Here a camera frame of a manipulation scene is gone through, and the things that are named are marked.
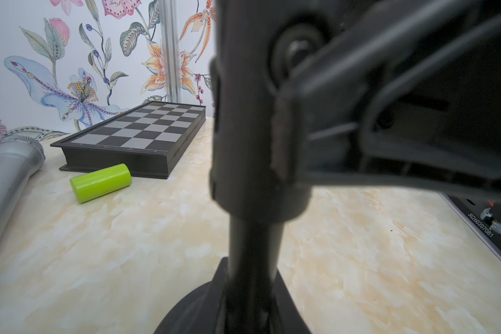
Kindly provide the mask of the aluminium corner post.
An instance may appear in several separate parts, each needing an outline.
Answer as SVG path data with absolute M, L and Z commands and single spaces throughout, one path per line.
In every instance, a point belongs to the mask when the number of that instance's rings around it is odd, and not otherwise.
M 178 44 L 178 6 L 174 0 L 159 1 L 161 47 L 166 73 L 165 90 L 169 102 L 181 100 L 180 48 Z

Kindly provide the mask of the silver microphone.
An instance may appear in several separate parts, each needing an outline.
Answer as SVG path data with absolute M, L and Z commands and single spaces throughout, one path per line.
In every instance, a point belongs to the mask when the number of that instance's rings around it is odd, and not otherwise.
M 29 178 L 45 162 L 43 146 L 28 136 L 0 141 L 0 239 Z

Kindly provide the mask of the black round stand base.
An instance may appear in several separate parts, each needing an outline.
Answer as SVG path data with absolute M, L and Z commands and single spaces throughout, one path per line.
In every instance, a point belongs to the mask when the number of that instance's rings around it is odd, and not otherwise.
M 225 302 L 228 258 L 221 259 L 213 279 L 188 293 L 164 317 L 156 333 L 229 333 Z M 280 274 L 272 289 L 270 313 L 263 328 L 237 327 L 237 333 L 309 333 Z

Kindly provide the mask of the black checkered chess box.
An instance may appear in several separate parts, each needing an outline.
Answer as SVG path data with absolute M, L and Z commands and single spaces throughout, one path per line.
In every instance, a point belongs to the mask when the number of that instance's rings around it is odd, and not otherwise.
M 90 173 L 125 164 L 134 177 L 168 179 L 206 121 L 192 104 L 147 102 L 52 144 L 62 171 Z

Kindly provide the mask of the green cylinder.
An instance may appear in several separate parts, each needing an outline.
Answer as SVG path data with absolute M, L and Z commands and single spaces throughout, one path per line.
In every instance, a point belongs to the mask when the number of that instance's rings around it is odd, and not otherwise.
M 86 203 L 132 184 L 132 175 L 125 164 L 74 177 L 70 180 L 79 203 Z

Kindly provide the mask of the black stand pole with clip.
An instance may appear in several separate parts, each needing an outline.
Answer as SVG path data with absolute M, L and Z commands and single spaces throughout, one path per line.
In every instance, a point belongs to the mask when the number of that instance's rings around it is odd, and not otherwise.
M 285 223 L 310 188 L 271 168 L 277 86 L 325 40 L 302 1 L 218 1 L 213 199 L 230 216 L 226 333 L 307 333 L 277 270 Z

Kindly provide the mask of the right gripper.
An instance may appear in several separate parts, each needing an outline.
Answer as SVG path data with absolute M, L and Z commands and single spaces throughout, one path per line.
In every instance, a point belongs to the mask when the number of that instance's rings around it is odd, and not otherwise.
M 379 1 L 271 55 L 271 167 L 288 185 L 501 200 L 501 1 Z

